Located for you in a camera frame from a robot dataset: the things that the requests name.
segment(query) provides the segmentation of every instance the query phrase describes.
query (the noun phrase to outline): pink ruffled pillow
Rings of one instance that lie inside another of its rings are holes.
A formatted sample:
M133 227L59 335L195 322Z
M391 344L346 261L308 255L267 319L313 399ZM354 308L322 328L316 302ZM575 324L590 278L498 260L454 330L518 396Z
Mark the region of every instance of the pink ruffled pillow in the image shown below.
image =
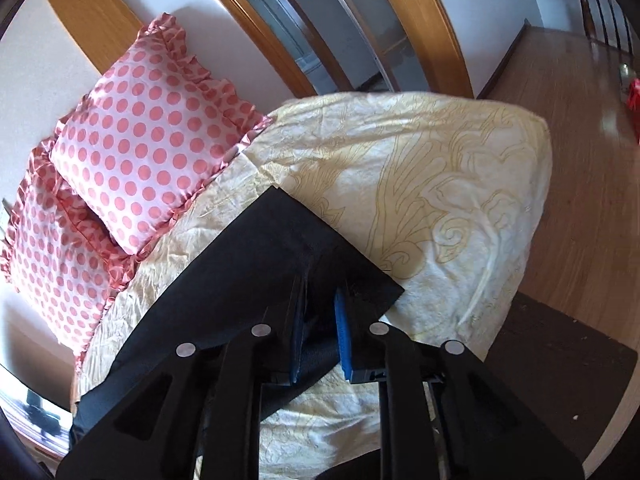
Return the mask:
M80 360L102 314L135 272L49 160L55 136L32 152L0 254L0 269Z
M220 172L265 117L187 56L163 14L80 102L51 160L129 254L141 251Z

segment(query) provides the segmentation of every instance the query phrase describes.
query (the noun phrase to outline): bed sheet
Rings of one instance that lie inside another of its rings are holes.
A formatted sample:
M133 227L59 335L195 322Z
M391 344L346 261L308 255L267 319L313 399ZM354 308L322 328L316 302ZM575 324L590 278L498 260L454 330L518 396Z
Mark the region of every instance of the bed sheet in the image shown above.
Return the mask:
M165 288L271 185L404 286L384 321L428 344L459 339L485 357L542 214L552 167L546 123L512 105L421 92L308 98L270 116L274 124L117 296L88 349L78 394L104 380ZM334 368L263 422L260 476L314 478L379 447L379 426L376 385L350 385Z

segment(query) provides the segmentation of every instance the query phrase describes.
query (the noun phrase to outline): bed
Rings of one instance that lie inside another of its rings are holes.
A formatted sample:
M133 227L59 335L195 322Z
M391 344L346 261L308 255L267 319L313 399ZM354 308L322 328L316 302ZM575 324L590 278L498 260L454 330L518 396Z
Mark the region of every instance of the bed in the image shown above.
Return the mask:
M551 174L544 121L436 94L290 102L163 235L92 339L76 398L100 384L167 286L269 186L314 211L406 289L385 321L483 358L522 278ZM334 369L260 432L265 478L313 478L378 446L375 386Z

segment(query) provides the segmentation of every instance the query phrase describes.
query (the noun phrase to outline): wooden floor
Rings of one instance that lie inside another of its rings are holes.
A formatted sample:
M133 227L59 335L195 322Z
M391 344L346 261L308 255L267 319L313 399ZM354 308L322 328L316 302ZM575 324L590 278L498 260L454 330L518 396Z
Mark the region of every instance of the wooden floor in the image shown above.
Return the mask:
M520 290L640 350L640 148L619 64L583 37L530 28L490 98L543 116L552 136L551 186ZM588 474L639 404L640 365L584 463Z

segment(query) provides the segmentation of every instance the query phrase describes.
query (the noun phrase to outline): dark brown mat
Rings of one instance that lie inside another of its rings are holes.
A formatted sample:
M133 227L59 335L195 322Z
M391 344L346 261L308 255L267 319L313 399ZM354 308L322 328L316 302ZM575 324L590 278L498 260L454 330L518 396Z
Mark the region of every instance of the dark brown mat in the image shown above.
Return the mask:
M485 362L584 461L616 411L637 358L634 350L518 292Z

